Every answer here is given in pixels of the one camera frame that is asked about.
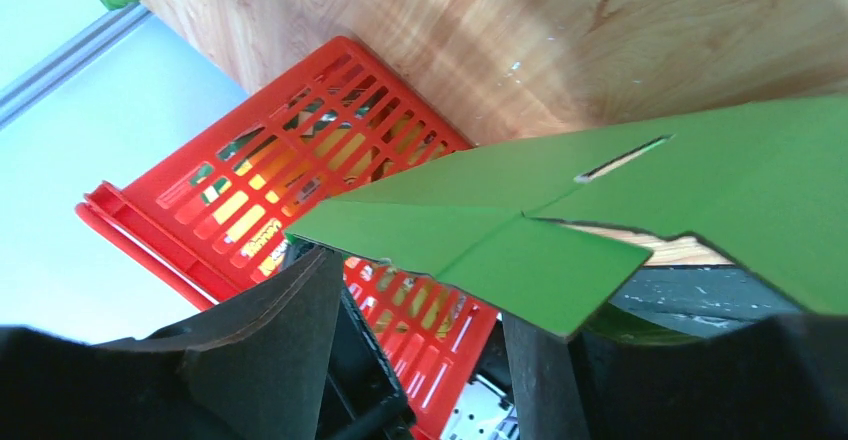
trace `black plastic piece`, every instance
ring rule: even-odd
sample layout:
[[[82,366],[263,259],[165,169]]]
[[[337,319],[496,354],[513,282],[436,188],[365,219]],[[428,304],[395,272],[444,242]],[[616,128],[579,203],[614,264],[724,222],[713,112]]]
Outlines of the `black plastic piece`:
[[[281,268],[316,248],[293,239]],[[319,440],[411,439],[415,414],[377,338],[344,289],[318,420]]]
[[[848,438],[848,317],[776,316],[667,347],[505,327],[524,440],[581,423],[567,438]]]
[[[489,334],[474,374],[483,377],[504,394],[501,407],[506,409],[515,404],[512,392],[512,376],[509,373],[509,357],[506,350],[503,323],[497,322]]]
[[[0,438],[312,440],[343,290],[319,248],[149,339],[0,329]]]

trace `red plastic crate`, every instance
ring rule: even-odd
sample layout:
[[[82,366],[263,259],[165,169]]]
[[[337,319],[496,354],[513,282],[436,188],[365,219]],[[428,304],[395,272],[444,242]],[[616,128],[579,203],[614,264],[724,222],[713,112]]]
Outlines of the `red plastic crate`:
[[[284,255],[283,231],[328,195],[468,142],[393,73],[337,37],[124,189],[77,213],[201,309],[250,288]],[[345,281],[436,439],[496,311],[428,278],[349,259]]]

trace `yellow label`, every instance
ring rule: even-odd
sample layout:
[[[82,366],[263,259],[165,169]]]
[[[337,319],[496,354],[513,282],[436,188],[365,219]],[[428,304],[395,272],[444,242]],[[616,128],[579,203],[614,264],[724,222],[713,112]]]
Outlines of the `yellow label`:
[[[280,230],[283,229],[283,224],[280,223],[276,218],[272,218],[270,222],[262,229],[261,232],[256,234],[252,240],[247,242],[247,245],[241,250],[242,255],[246,255],[250,258],[253,258],[259,250],[262,250],[262,247],[268,244],[274,235],[277,234]]]
[[[259,264],[259,271],[262,272],[262,275],[266,277],[271,276],[276,270],[277,267],[283,264],[283,258],[286,256],[286,249],[288,249],[288,242],[285,240],[282,241],[277,248],[271,252],[265,260],[262,260],[262,263]]]

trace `wooden surface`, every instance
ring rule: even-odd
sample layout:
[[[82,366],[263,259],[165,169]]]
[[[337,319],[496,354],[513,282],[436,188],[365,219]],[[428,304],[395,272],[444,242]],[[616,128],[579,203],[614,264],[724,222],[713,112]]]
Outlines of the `wooden surface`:
[[[251,92],[357,37],[479,144],[848,90],[848,0],[147,5]]]
[[[649,267],[664,265],[733,265],[733,262],[698,243],[695,237],[680,237],[666,241],[645,233],[613,230],[611,228],[577,225],[568,225],[567,227],[596,235],[603,235],[653,250],[654,254],[645,263]]]

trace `wood grain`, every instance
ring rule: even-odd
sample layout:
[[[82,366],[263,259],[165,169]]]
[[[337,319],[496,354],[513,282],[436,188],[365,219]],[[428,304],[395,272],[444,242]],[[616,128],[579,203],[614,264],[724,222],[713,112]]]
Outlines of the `wood grain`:
[[[567,225],[567,228],[603,235],[622,242],[639,245],[653,250],[654,254],[645,263],[647,266],[670,265],[733,265],[716,251],[698,243],[695,237],[680,237],[674,240],[663,240],[646,233],[634,233],[626,230],[614,230],[602,227],[587,227]]]
[[[478,144],[848,91],[848,0],[146,3],[250,92],[359,38]]]

